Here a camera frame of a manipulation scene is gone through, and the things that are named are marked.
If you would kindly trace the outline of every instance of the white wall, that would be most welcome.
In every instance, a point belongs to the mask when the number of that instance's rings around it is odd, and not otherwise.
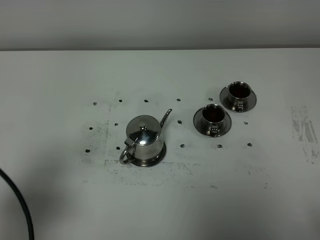
[[[0,49],[320,44],[318,0],[0,2]]]

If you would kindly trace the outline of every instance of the teapot lid knob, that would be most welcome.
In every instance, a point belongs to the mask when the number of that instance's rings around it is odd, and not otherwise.
[[[141,131],[141,132],[148,130],[148,128],[147,128],[147,126],[146,126],[145,124],[139,124],[139,127],[140,127],[140,131]]]

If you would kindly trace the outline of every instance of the black cable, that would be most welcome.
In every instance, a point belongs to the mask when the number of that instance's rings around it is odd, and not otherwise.
[[[28,225],[29,240],[34,240],[35,239],[34,226],[32,224],[31,215],[24,197],[22,196],[21,192],[19,191],[15,183],[10,179],[10,177],[7,174],[5,174],[4,171],[2,171],[1,168],[0,168],[0,176],[10,186],[10,188],[13,190],[14,194],[18,198],[19,203],[22,207],[23,213],[25,215],[26,224]]]

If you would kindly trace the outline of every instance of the teapot base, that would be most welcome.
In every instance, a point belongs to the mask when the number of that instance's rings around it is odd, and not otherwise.
[[[164,159],[165,155],[166,155],[166,144],[163,143],[163,148],[157,156],[150,158],[150,159],[147,159],[147,160],[135,159],[131,163],[138,166],[138,167],[149,168],[149,167],[153,167],[153,166],[157,165],[158,163],[160,163]]]

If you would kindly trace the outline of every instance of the cup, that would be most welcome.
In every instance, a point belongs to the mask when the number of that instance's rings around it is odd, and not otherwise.
[[[193,124],[201,134],[216,138],[230,130],[231,118],[220,105],[208,104],[195,113]]]
[[[239,110],[243,110],[248,104],[248,98],[251,94],[251,88],[243,81],[234,81],[229,85],[228,100]]]
[[[228,110],[239,113],[252,109],[257,103],[257,97],[248,84],[234,81],[222,89],[220,101]]]

